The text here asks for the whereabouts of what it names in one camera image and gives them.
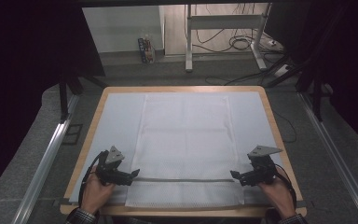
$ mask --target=hand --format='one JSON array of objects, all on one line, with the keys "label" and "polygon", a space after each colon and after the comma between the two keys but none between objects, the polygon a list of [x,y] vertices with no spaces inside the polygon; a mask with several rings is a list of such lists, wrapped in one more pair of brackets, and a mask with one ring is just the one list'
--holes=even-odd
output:
[{"label": "hand", "polygon": [[83,201],[80,209],[95,215],[95,213],[106,204],[115,188],[115,184],[104,186],[94,173],[95,166],[91,170],[89,179],[83,192]]},{"label": "hand", "polygon": [[[277,171],[279,174],[287,178],[287,175],[283,169],[277,167]],[[258,187],[263,190],[263,192],[268,197],[269,202],[277,209],[282,219],[287,219],[296,215],[296,209],[293,205],[292,195],[279,177],[276,177],[274,182],[272,182],[270,185],[260,183],[258,184]]]}]

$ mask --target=white wall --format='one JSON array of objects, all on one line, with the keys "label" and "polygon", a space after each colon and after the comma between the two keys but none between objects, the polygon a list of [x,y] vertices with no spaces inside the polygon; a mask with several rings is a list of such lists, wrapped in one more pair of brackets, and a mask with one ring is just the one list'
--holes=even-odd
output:
[{"label": "white wall", "polygon": [[134,51],[138,38],[151,35],[155,49],[163,49],[163,8],[87,7],[83,8],[98,52]]}]

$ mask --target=wooden table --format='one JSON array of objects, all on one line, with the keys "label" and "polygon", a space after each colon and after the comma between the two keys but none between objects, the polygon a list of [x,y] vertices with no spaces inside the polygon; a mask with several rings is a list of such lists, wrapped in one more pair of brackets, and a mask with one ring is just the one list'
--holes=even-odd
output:
[{"label": "wooden table", "polygon": [[[69,199],[73,190],[76,181],[79,178],[80,172],[84,166],[85,160],[90,150],[90,145],[94,137],[95,131],[97,129],[101,114],[103,113],[104,103],[109,95],[109,93],[119,93],[119,92],[233,92],[233,91],[257,91],[260,94],[261,101],[266,110],[268,117],[268,122],[272,130],[272,134],[275,139],[275,143],[278,148],[282,149],[283,152],[280,153],[283,167],[287,174],[289,175],[293,187],[297,193],[297,200],[299,202],[303,201],[301,192],[298,188],[296,182],[296,177],[293,173],[292,166],[290,164],[289,158],[287,157],[284,144],[279,133],[275,118],[272,114],[271,107],[269,105],[269,99],[266,95],[266,92],[262,87],[257,86],[245,86],[245,87],[221,87],[221,86],[188,86],[188,87],[108,87],[103,91],[103,95],[98,104],[98,107],[95,111],[94,118],[91,125],[89,126],[89,132],[86,136],[85,142],[83,144],[82,150],[80,152],[79,158],[76,163],[75,170],[72,174],[71,180],[68,184],[68,188],[65,192],[64,199]],[[63,214],[69,214],[73,209],[76,208],[76,205],[73,204],[62,204],[61,212]],[[129,217],[263,217],[265,211],[268,208],[266,206],[254,206],[254,205],[238,205],[235,207],[218,207],[218,208],[208,208],[208,209],[155,209],[155,208],[134,208],[126,207],[123,205],[106,205],[101,209],[102,215],[112,215],[112,216],[129,216]],[[307,214],[307,209],[305,207],[297,208],[297,212],[301,213],[303,216]]]}]

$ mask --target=metal rail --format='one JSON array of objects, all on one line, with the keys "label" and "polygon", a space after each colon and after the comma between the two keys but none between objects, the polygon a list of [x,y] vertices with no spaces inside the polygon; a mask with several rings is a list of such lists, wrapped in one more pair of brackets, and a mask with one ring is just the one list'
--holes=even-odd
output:
[{"label": "metal rail", "polygon": [[351,195],[354,203],[358,208],[358,183],[353,177],[350,168],[347,166],[346,162],[343,160],[341,154],[339,153],[334,141],[330,137],[330,134],[325,129],[324,124],[320,122],[316,116],[313,114],[311,109],[311,101],[309,96],[306,93],[298,94],[300,100],[305,107],[310,121],[312,122],[316,132],[319,134],[319,137],[324,143],[324,148],[327,150],[328,155],[330,156],[331,161],[336,166],[339,175],[341,176],[342,182],[344,182],[345,187],[347,188],[349,194]]},{"label": "metal rail", "polygon": [[51,168],[52,163],[57,155],[57,151],[61,145],[62,139],[65,136],[65,132],[68,129],[68,126],[71,122],[73,112],[77,105],[79,96],[73,95],[68,105],[69,116],[67,120],[59,124],[51,137],[51,140],[48,144],[45,154],[43,155],[42,161],[34,173],[34,178],[31,181],[30,186],[25,192],[24,198],[21,201],[21,204],[16,212],[16,215],[13,218],[12,224],[21,224],[27,223],[28,218],[30,217],[36,200],[39,196],[40,190],[45,184],[45,180],[48,177],[48,172]]}]

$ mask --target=sleeve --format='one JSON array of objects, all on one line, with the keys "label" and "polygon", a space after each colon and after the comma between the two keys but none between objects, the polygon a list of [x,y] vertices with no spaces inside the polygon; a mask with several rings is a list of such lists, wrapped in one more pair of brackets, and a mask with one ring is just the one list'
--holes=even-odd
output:
[{"label": "sleeve", "polygon": [[308,224],[308,222],[301,214],[297,214],[296,216],[279,221],[278,224]]},{"label": "sleeve", "polygon": [[69,214],[65,224],[92,224],[95,221],[95,216],[80,208],[75,209]]}]

